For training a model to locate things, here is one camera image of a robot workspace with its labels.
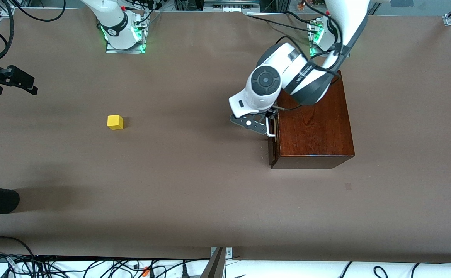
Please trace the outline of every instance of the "yellow cube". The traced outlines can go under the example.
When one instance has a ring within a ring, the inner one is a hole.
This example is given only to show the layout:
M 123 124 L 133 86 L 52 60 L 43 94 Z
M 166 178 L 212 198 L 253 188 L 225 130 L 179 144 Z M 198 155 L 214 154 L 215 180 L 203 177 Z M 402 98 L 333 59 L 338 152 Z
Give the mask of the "yellow cube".
M 107 126 L 111 130 L 123 129 L 124 119 L 119 115 L 110 115 L 107 117 Z

